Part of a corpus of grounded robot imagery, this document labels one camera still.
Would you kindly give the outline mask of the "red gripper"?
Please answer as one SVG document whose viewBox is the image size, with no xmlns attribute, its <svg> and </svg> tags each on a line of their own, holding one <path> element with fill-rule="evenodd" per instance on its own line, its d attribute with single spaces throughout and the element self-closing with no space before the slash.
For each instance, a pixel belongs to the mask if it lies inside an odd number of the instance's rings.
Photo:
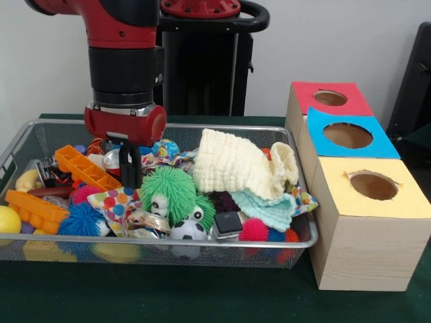
<svg viewBox="0 0 431 323">
<path fill-rule="evenodd" d="M 84 121 L 88 131 L 95 137 L 127 140 L 134 144 L 130 148 L 131 180 L 129 175 L 129 144 L 124 142 L 119 149 L 119 169 L 123 186 L 141 186 L 141 154 L 136 145 L 151 147 L 159 141 L 166 128 L 166 111 L 162 106 L 152 105 L 142 109 L 90 108 L 84 110 Z"/>
</svg>

